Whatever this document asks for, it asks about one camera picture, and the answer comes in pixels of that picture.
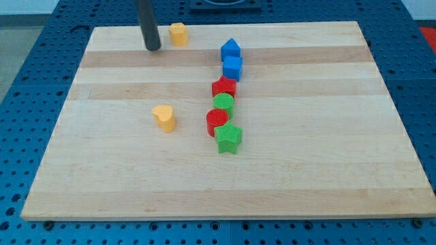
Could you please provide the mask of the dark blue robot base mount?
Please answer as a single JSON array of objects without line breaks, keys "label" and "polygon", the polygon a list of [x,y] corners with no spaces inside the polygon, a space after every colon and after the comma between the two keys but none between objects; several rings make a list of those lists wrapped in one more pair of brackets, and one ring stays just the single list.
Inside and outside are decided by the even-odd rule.
[{"label": "dark blue robot base mount", "polygon": [[261,10],[262,0],[188,0],[191,13],[233,12]]}]

